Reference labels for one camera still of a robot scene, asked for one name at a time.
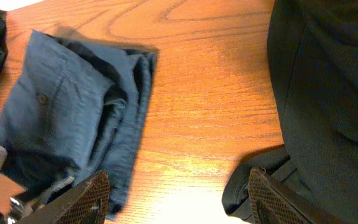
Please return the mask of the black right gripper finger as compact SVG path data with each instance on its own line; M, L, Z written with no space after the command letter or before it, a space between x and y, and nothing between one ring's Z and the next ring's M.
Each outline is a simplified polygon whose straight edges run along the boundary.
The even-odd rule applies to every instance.
M256 167L249 176L249 199L257 224L344 224Z

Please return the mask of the blue denim shorts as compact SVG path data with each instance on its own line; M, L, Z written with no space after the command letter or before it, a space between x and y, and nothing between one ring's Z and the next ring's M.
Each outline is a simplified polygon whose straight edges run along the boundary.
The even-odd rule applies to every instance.
M0 115L2 174L28 189L105 170L113 220L127 201L156 61L153 52L33 31Z

